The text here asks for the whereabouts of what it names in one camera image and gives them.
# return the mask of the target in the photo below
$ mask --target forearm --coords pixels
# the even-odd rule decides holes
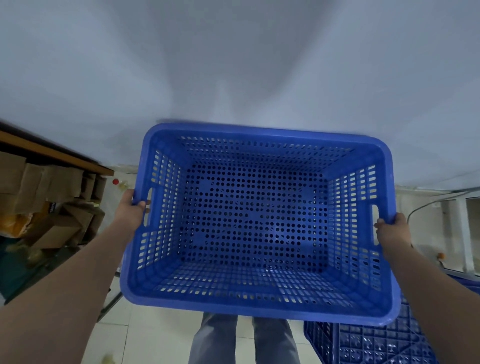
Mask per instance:
[[[79,363],[132,231],[113,223],[0,310],[0,361]]]
[[[440,363],[480,358],[480,296],[400,242],[388,252],[392,271]]]

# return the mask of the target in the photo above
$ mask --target black wire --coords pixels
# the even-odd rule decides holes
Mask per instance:
[[[427,203],[427,204],[424,204],[423,206],[420,206],[420,207],[416,208],[415,210],[413,210],[412,212],[410,212],[410,213],[408,214],[407,224],[408,224],[408,222],[410,221],[410,216],[412,216],[412,214],[413,214],[414,212],[416,212],[416,211],[418,211],[418,210],[420,210],[420,209],[422,209],[422,208],[424,208],[424,207],[427,207],[427,206],[429,206],[429,205],[431,205],[431,204],[434,204],[435,202],[442,202],[442,201],[453,200],[453,199],[455,199],[455,198],[457,198],[457,197],[460,197],[460,196],[464,196],[464,195],[466,195],[466,194],[469,194],[470,192],[472,192],[472,191],[466,191],[466,192],[463,192],[463,193],[458,194],[457,196],[453,196],[453,197],[441,198],[441,199],[439,199],[439,200],[435,200],[435,201],[429,202],[429,203]]]

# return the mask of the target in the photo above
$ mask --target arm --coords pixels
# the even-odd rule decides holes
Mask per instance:
[[[442,364],[480,358],[480,296],[444,274],[411,247],[405,216],[375,224],[378,241],[414,316]]]
[[[123,195],[112,224],[0,310],[1,363],[80,363],[145,202]]]

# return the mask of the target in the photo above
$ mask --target person's left arm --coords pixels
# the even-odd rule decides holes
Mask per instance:
[[[127,190],[112,224],[0,309],[0,363],[80,363],[145,202]]]

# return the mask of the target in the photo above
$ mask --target blue jeans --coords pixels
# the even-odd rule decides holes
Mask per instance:
[[[257,364],[300,364],[297,345],[286,320],[254,317]],[[237,316],[204,313],[188,364],[235,364]]]

